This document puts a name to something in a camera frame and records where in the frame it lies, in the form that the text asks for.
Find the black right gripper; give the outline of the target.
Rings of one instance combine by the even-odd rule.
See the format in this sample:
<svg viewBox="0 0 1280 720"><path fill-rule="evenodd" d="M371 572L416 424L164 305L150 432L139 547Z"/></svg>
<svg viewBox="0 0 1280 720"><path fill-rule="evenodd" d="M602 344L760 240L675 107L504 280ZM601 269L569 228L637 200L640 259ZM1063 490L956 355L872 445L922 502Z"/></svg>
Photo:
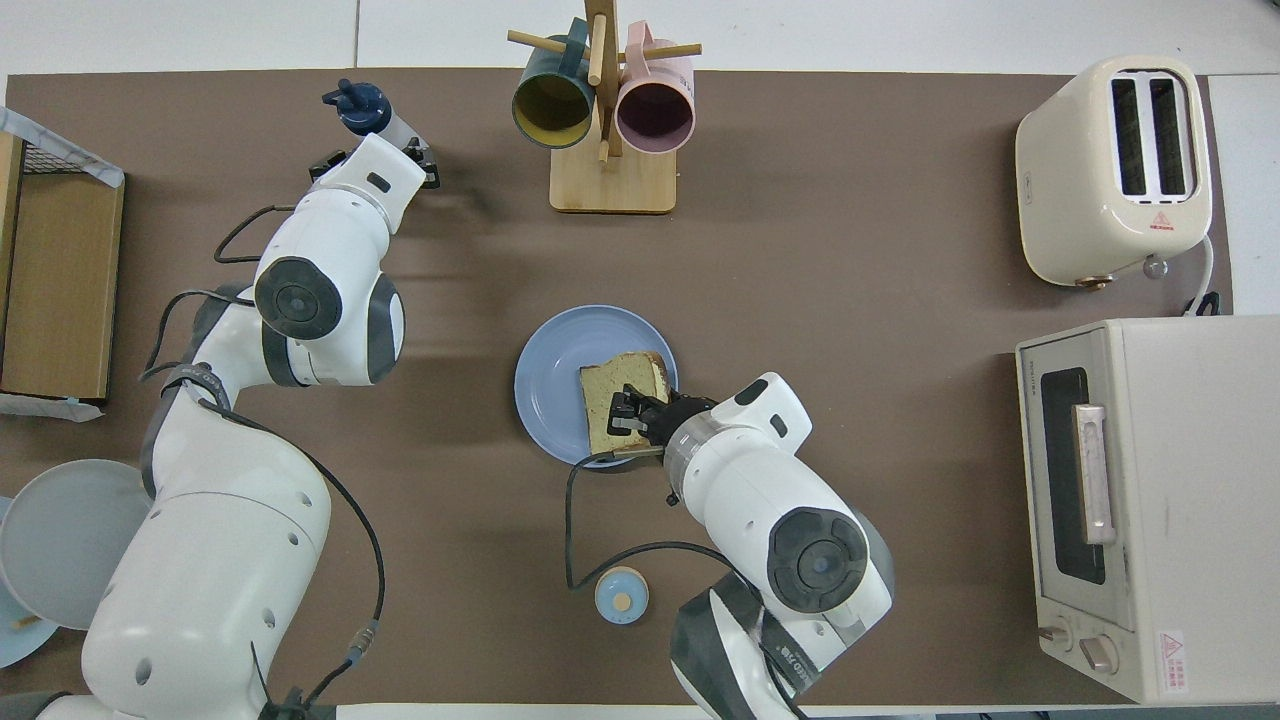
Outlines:
<svg viewBox="0 0 1280 720"><path fill-rule="evenodd" d="M614 392L609 406L609 434L639 434L653 446L667 446L673 433L690 418L708 411L717 401L676 393L669 402L644 395L634 386Z"/></svg>

